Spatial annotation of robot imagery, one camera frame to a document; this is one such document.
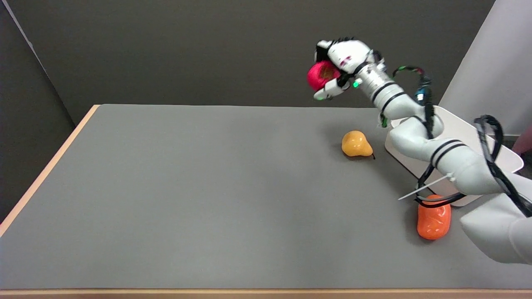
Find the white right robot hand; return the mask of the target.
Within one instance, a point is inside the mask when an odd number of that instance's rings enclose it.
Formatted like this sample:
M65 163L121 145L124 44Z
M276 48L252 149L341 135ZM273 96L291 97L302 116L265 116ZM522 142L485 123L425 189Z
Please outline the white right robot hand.
M367 44L352 37L317 42L315 62L329 61L340 76L325 83L325 87L314 93L314 99L329 100L346 91L350 86L349 80L367 64L371 51Z

